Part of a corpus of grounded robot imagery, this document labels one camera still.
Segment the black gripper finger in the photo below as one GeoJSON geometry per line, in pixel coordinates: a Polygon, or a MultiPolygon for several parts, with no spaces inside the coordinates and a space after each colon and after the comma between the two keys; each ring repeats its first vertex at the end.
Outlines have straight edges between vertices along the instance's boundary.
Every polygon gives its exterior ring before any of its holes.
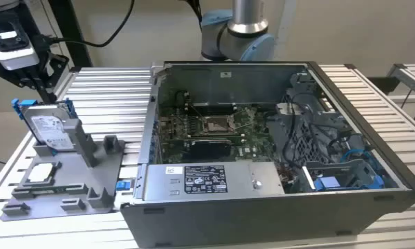
{"type": "Polygon", "coordinates": [[[55,103],[57,101],[57,96],[53,93],[53,89],[60,81],[63,72],[65,70],[65,67],[68,65],[69,59],[60,54],[48,53],[49,57],[49,66],[53,70],[52,74],[48,76],[45,81],[45,90],[48,93],[48,99],[45,100],[45,103],[55,103]]]}
{"type": "Polygon", "coordinates": [[[0,64],[0,78],[20,88],[28,87],[36,90],[43,102],[49,103],[48,72],[45,69],[41,70],[39,66],[29,66],[9,71],[0,64]]]}

